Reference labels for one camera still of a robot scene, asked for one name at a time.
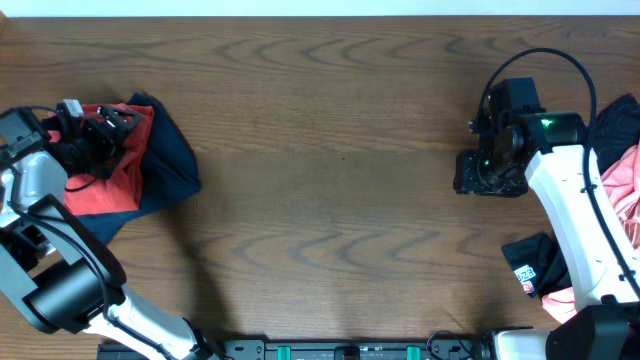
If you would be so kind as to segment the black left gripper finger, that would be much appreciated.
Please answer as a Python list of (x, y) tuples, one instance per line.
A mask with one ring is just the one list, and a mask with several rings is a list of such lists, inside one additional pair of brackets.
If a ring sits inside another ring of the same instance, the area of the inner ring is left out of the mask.
[(93, 145), (92, 176), (109, 179), (125, 154), (123, 143), (98, 142)]
[(97, 113), (112, 128), (119, 131), (133, 131), (142, 120), (136, 111), (122, 110), (110, 105), (101, 105)]

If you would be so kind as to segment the red soccer t-shirt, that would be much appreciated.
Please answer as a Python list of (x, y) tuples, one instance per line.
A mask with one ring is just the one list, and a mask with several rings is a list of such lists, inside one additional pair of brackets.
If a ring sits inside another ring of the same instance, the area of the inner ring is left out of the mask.
[(143, 190), (141, 163), (147, 149), (154, 110), (151, 106), (114, 104), (119, 110), (135, 111), (142, 116), (140, 123), (124, 142), (123, 158), (109, 179), (95, 180), (91, 175), (70, 177), (66, 187), (87, 188), (78, 192), (66, 191), (64, 204), (75, 216), (100, 215), (136, 211), (140, 209)]

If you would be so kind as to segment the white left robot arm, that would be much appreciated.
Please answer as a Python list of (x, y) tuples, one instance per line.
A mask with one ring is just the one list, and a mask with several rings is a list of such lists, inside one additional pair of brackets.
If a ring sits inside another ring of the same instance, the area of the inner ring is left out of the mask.
[(1, 114), (1, 291), (36, 329), (99, 335), (127, 359), (221, 359), (188, 320), (127, 285), (111, 253), (64, 205), (70, 177), (113, 171), (142, 117), (65, 100), (39, 120), (31, 107)]

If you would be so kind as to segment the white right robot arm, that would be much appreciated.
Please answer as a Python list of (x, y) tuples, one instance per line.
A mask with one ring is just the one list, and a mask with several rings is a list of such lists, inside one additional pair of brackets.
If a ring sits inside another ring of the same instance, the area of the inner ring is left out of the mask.
[(502, 197), (533, 190), (567, 265), (576, 315), (556, 329), (499, 330), (486, 359), (636, 359), (639, 256), (604, 190), (576, 113), (503, 111), (471, 121), (476, 150), (456, 159), (454, 189)]

